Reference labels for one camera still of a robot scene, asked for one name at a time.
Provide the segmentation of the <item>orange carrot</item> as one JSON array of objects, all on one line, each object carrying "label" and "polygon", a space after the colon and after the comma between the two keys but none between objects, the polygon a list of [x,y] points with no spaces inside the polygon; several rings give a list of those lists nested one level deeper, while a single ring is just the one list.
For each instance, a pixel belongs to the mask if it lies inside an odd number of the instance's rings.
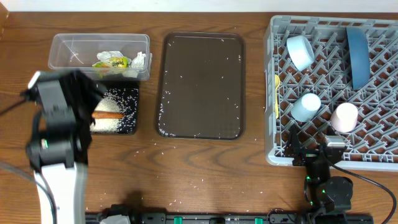
[{"label": "orange carrot", "polygon": [[117,113],[117,112],[94,111],[92,114],[92,118],[94,118],[94,119],[122,119],[122,118],[124,118],[124,115],[122,113]]}]

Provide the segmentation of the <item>light blue plastic cup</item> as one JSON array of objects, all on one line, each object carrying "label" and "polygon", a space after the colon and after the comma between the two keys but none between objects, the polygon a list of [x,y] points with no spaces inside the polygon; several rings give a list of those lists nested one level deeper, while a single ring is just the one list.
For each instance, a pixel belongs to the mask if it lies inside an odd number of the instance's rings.
[{"label": "light blue plastic cup", "polygon": [[304,94],[294,102],[291,115],[297,121],[308,122],[316,115],[321,104],[320,98],[316,94]]}]

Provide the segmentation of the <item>pink plastic cup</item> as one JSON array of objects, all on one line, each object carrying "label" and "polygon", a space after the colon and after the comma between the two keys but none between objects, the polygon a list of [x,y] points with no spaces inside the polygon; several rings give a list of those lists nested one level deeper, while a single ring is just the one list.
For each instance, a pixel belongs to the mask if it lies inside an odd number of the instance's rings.
[{"label": "pink plastic cup", "polygon": [[348,133],[356,127],[358,109],[352,103],[342,103],[333,112],[330,123],[338,132]]}]

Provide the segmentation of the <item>yellow green snack wrapper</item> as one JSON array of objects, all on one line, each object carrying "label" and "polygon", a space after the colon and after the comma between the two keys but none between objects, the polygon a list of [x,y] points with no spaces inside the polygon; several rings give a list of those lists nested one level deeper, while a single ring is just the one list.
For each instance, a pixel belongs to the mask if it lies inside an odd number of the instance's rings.
[{"label": "yellow green snack wrapper", "polygon": [[130,67],[131,60],[127,57],[111,57],[92,65],[95,72],[104,77],[107,75],[116,75],[126,72]]}]

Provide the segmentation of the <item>yellow plastic spoon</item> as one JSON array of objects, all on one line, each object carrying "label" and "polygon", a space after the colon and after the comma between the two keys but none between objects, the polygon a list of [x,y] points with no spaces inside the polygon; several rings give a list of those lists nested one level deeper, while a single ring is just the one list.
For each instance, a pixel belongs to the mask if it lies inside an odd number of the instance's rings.
[{"label": "yellow plastic spoon", "polygon": [[278,75],[274,75],[274,81],[275,81],[275,105],[274,105],[274,112],[275,112],[275,118],[277,119],[279,117],[279,104],[278,104],[278,89],[280,86],[280,78]]}]

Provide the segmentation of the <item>white tissue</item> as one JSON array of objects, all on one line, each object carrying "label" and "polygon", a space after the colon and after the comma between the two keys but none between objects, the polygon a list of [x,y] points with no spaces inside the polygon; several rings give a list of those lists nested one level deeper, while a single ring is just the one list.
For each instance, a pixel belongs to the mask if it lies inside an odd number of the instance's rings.
[{"label": "white tissue", "polygon": [[[125,57],[120,51],[104,51],[97,54],[98,62],[111,57]],[[124,77],[137,78],[138,71],[144,69],[146,54],[138,52],[134,59],[130,59],[130,67],[126,72],[119,73]]]}]

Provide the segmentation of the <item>light blue rice bowl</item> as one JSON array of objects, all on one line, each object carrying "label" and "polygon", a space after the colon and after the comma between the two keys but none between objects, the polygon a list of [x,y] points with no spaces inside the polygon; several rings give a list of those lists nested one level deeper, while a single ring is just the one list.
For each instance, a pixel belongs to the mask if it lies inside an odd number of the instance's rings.
[{"label": "light blue rice bowl", "polygon": [[299,72],[305,70],[314,62],[315,56],[312,46],[305,36],[289,37],[286,46],[290,59]]}]

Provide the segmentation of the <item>dark blue plate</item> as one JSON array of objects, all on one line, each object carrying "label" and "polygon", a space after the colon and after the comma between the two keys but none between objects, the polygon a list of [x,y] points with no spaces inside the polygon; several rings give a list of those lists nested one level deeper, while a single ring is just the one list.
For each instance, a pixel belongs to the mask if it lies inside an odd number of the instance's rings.
[{"label": "dark blue plate", "polygon": [[347,27],[351,79],[354,90],[364,87],[370,79],[368,40],[359,27]]}]

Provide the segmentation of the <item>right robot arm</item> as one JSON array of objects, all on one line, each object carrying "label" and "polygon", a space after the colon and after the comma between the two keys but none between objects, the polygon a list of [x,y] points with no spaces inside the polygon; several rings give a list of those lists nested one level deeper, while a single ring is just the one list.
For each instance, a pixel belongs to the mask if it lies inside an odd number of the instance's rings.
[{"label": "right robot arm", "polygon": [[296,126],[289,128],[284,154],[293,166],[304,166],[304,195],[312,208],[300,218],[305,223],[327,223],[344,220],[351,208],[353,182],[347,177],[331,176],[330,167],[341,160],[346,143],[332,129],[315,149],[301,146]]}]

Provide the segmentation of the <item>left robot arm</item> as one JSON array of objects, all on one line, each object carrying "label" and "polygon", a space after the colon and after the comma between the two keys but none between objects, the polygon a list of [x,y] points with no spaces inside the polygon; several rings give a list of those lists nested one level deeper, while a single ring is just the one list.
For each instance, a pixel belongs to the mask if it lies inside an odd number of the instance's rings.
[{"label": "left robot arm", "polygon": [[38,71],[25,91],[41,109],[26,145],[42,223],[85,223],[92,114],[106,87],[80,70]]}]

